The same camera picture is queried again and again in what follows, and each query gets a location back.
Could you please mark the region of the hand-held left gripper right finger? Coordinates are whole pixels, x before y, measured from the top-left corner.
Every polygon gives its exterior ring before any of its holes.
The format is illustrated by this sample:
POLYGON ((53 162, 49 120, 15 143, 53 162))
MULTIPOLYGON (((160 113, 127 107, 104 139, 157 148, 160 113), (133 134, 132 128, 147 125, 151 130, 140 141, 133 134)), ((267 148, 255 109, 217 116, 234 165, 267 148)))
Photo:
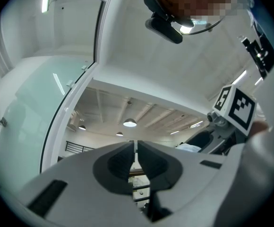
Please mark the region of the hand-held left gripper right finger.
POLYGON ((212 227, 244 146, 235 145, 222 156, 138 141, 138 161, 150 181, 147 216, 152 226, 212 227))

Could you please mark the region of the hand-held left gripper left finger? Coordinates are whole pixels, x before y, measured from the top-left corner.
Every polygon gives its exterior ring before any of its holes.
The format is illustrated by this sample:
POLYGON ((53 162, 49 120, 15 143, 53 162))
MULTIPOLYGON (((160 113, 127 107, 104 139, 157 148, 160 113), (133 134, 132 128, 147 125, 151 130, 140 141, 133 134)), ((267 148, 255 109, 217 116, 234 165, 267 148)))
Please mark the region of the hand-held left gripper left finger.
POLYGON ((69 156, 28 182, 19 201, 50 223, 64 227, 140 227, 128 175, 133 142, 69 156))

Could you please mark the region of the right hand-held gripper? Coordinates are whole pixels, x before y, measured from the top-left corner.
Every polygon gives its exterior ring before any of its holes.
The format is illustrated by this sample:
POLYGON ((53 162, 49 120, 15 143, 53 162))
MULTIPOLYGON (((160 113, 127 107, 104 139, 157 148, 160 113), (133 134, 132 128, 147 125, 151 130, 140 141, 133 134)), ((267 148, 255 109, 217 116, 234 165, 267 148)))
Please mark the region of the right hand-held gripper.
POLYGON ((257 102, 235 85, 224 86, 207 114, 215 130, 200 131, 186 141, 200 153, 223 154, 234 145, 245 143, 252 127, 257 102))

